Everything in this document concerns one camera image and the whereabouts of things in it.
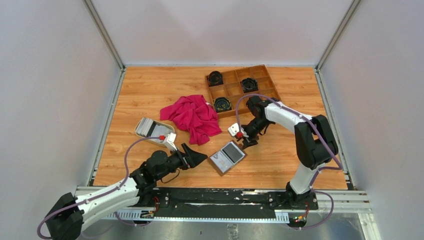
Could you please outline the black credit card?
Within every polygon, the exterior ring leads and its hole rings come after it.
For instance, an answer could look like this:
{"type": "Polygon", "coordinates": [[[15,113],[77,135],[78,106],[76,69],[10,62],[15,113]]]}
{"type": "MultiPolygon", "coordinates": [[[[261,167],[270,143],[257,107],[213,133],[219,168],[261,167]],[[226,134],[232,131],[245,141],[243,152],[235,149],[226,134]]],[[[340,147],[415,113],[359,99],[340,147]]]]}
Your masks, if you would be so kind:
{"type": "Polygon", "coordinates": [[[232,162],[233,165],[246,157],[246,154],[234,142],[229,142],[222,148],[223,153],[232,162]]]}

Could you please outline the white patterned credit card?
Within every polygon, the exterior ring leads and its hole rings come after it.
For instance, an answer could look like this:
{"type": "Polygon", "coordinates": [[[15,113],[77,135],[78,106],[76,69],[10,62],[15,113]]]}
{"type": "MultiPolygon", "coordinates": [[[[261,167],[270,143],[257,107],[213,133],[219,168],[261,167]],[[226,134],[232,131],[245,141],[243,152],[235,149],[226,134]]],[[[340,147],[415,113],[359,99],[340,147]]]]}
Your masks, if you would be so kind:
{"type": "Polygon", "coordinates": [[[218,151],[211,155],[210,160],[221,174],[225,174],[233,167],[233,163],[228,159],[223,151],[218,151]]]}

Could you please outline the brown leather card holder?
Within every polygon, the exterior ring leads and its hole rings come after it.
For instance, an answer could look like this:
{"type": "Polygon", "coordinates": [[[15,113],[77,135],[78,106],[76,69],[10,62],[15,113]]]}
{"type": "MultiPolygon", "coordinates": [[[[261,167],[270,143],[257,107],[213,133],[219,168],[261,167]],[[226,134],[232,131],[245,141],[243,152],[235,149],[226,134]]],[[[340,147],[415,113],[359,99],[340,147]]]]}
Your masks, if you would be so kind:
{"type": "Polygon", "coordinates": [[[228,173],[240,163],[247,153],[234,141],[229,141],[217,152],[213,153],[208,161],[220,176],[228,173]]]}

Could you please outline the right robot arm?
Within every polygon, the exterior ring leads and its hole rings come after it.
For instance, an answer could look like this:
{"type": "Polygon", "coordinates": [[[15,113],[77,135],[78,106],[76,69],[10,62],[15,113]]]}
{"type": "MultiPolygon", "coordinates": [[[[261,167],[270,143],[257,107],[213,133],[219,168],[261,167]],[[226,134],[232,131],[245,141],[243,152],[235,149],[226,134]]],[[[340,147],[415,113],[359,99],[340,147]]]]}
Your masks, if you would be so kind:
{"type": "Polygon", "coordinates": [[[287,183],[284,196],[272,207],[287,204],[298,209],[312,194],[312,186],[322,170],[328,170],[330,161],[336,162],[335,170],[342,170],[337,159],[339,148],[326,116],[298,112],[284,105],[277,98],[261,94],[246,95],[246,107],[254,116],[248,124],[236,121],[235,138],[242,140],[246,149],[258,144],[259,137],[266,133],[268,126],[278,124],[291,131],[295,137],[296,154],[300,164],[294,177],[287,183]]]}

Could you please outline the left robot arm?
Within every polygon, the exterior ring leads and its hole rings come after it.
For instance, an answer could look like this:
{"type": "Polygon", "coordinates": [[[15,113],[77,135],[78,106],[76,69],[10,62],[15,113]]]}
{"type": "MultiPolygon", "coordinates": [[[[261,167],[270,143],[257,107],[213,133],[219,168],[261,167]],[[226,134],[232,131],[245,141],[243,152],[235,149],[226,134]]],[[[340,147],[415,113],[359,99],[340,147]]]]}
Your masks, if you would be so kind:
{"type": "Polygon", "coordinates": [[[139,168],[127,172],[122,180],[108,187],[79,196],[71,192],[63,194],[39,224],[38,236],[44,240],[75,240],[95,222],[122,208],[137,203],[149,206],[158,181],[178,170],[193,169],[208,158],[185,143],[181,146],[183,150],[170,154],[154,151],[139,168]],[[41,233],[43,225],[49,236],[41,233]]]}

